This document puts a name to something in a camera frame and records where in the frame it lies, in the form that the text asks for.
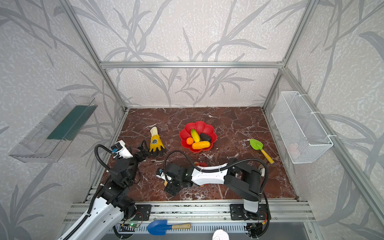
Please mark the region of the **orange fake tangerine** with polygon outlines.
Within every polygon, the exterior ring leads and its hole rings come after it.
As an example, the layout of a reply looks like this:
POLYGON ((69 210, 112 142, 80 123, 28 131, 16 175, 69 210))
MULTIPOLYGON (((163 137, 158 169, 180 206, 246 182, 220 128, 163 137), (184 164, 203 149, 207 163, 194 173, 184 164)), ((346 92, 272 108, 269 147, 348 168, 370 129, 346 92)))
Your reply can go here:
POLYGON ((192 137, 189 137, 189 138, 186 139, 186 143, 187 143, 188 145, 192 145, 194 142, 195 142, 195 141, 194 141, 194 139, 193 139, 192 137))

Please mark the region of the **yellow orange fake fruit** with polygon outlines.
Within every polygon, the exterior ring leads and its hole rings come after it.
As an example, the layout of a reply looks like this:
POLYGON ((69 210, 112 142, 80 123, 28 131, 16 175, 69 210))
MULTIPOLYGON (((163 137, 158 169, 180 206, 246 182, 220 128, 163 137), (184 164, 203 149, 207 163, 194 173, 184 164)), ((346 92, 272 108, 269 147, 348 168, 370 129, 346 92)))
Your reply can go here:
POLYGON ((200 141, 200 142, 195 142, 192 144, 192 149, 194 150, 201 150, 201 149, 206 149, 211 146, 211 143, 209 141, 200 141))

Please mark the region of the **green yellow fake mango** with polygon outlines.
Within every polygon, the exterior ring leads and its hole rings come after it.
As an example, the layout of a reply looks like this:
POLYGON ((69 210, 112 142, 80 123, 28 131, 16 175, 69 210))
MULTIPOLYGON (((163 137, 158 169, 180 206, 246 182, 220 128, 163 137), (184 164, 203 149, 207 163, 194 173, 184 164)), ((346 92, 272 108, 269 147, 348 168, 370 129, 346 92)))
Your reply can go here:
POLYGON ((191 137, 193 138, 195 143, 201 141, 200 135, 198 134, 198 132, 195 129, 191 129, 191 137))

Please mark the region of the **black fake avocado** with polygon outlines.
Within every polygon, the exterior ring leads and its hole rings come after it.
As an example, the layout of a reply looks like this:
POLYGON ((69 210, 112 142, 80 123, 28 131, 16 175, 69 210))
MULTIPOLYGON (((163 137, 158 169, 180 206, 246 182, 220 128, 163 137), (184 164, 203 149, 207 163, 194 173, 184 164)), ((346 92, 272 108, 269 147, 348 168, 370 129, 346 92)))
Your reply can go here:
POLYGON ((210 137, 210 135, 207 135, 207 134, 204 134, 204 133, 200 133, 200 140, 201 141, 211 142, 212 138, 210 137))

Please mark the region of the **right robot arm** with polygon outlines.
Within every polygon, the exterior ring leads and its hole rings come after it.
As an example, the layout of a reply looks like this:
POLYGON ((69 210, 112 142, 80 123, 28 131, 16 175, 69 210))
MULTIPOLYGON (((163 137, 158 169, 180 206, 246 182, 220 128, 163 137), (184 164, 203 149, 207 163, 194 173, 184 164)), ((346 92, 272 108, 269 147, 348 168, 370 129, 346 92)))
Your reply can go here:
POLYGON ((224 185, 244 200, 244 211, 256 214, 262 199, 264 187, 269 178, 268 165, 258 159, 237 160, 229 163, 189 168, 169 163, 158 168, 156 176, 165 181, 165 192, 176 196, 183 188, 209 184, 224 185))

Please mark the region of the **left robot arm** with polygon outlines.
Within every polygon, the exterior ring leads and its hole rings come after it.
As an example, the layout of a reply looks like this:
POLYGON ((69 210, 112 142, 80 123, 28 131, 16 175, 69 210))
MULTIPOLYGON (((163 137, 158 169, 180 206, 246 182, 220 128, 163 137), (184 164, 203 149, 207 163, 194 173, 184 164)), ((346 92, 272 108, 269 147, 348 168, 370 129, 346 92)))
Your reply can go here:
POLYGON ((128 197, 128 192, 135 184, 139 163, 150 156, 145 142, 138 149, 132 155, 121 141, 111 148, 95 146, 95 157, 109 172, 109 178, 92 197, 88 210, 59 237, 60 240, 100 240, 118 222, 136 214, 135 201, 128 197), (117 158, 113 167, 107 166, 100 158, 99 148, 117 158))

